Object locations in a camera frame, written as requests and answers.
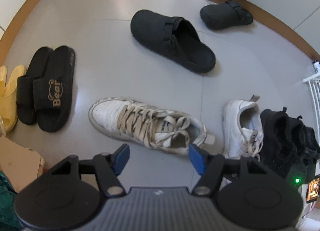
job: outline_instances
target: slipper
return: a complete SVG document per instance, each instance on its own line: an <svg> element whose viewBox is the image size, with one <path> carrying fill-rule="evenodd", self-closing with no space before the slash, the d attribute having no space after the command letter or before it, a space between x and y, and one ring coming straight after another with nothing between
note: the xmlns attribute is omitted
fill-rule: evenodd
<svg viewBox="0 0 320 231"><path fill-rule="evenodd" d="M44 77L33 81L34 107L43 131L55 132L68 120L75 59L72 48L58 47L49 58Z"/></svg>
<svg viewBox="0 0 320 231"><path fill-rule="evenodd" d="M5 88L5 81L7 79L7 67L0 67L0 95L3 93Z"/></svg>
<svg viewBox="0 0 320 231"><path fill-rule="evenodd" d="M195 28L184 18L139 10L130 26L140 44L183 67L196 73L208 73L214 68L214 53L200 41Z"/></svg>
<svg viewBox="0 0 320 231"><path fill-rule="evenodd" d="M200 17L206 26L213 30L249 25L253 22L252 14L242 8L240 3L232 0L203 7L200 10Z"/></svg>
<svg viewBox="0 0 320 231"><path fill-rule="evenodd" d="M4 123L6 132L15 126L18 116L16 107L17 81L18 77L26 74L24 66L17 66L11 73L7 86L0 97L0 116Z"/></svg>
<svg viewBox="0 0 320 231"><path fill-rule="evenodd" d="M25 76L18 78L17 112L24 124L32 125L37 121L37 113L33 104L33 81L44 76L53 49L42 47L34 54Z"/></svg>

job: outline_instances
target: floor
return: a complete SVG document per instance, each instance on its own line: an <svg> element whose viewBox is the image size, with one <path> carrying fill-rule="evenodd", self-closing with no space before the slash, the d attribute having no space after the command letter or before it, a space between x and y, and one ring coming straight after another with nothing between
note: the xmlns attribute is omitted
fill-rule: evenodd
<svg viewBox="0 0 320 231"><path fill-rule="evenodd" d="M205 0L41 0L32 11L5 61L8 74L29 65L41 46L71 46L76 51L73 107L56 133L18 122L8 137L38 151L50 167L70 154L80 159L113 152L121 144L90 124L89 107L100 98L127 96L200 119L216 136L212 152L223 149L222 107L231 99L260 95L260 110L288 108L314 126L308 88L302 79L314 73L311 60L286 39L258 22L212 32L199 11ZM198 75L137 43L130 20L140 9L189 20L216 54L217 65ZM130 144L131 158L120 180L130 186L194 186L199 178L187 158Z"/></svg>

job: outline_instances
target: cardboard box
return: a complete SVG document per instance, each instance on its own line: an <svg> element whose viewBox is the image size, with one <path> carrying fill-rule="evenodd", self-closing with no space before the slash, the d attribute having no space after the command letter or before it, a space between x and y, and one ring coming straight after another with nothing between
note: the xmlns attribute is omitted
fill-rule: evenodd
<svg viewBox="0 0 320 231"><path fill-rule="evenodd" d="M44 159L38 152L0 137L0 170L17 193L38 178L43 167Z"/></svg>

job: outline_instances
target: baseboard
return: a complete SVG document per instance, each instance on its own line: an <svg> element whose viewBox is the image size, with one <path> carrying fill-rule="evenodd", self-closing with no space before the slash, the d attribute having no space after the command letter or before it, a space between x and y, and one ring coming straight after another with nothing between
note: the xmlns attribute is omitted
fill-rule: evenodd
<svg viewBox="0 0 320 231"><path fill-rule="evenodd" d="M221 4L227 0L210 0L212 2ZM292 28L288 27L281 20L272 16L267 11L259 8L255 4L252 4L246 0L235 0L239 2L245 9L250 11L256 21L264 24L265 26L271 28L273 31L277 32L279 35L286 38L297 48L299 48L303 53L309 56L313 60L320 60L320 55L310 46L307 41L305 41L297 32Z"/></svg>
<svg viewBox="0 0 320 231"><path fill-rule="evenodd" d="M26 0L4 32L0 39L0 65L3 65L20 28L39 1L40 0Z"/></svg>

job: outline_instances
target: sneaker heel tab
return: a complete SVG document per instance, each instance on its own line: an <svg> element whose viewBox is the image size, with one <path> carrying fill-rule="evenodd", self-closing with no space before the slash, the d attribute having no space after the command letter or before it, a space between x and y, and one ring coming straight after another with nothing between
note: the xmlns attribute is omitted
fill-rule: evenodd
<svg viewBox="0 0 320 231"><path fill-rule="evenodd" d="M256 102L256 101L258 101L259 100L259 98L260 98L260 96L259 95L252 95L252 97L250 98L250 102Z"/></svg>

